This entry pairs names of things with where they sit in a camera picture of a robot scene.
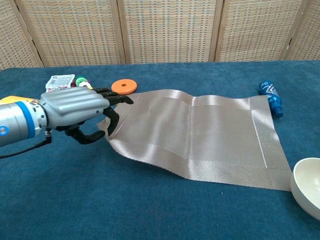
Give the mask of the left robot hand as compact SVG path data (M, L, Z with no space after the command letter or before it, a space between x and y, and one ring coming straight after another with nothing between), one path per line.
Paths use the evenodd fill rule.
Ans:
M108 88L72 87L43 93L39 103L46 114L46 128L64 131L81 145L88 145L111 135L119 122L118 113L112 108L120 103L132 105L134 101L127 95L119 95ZM98 130L85 135L80 126L85 121L104 115L110 123L107 131Z

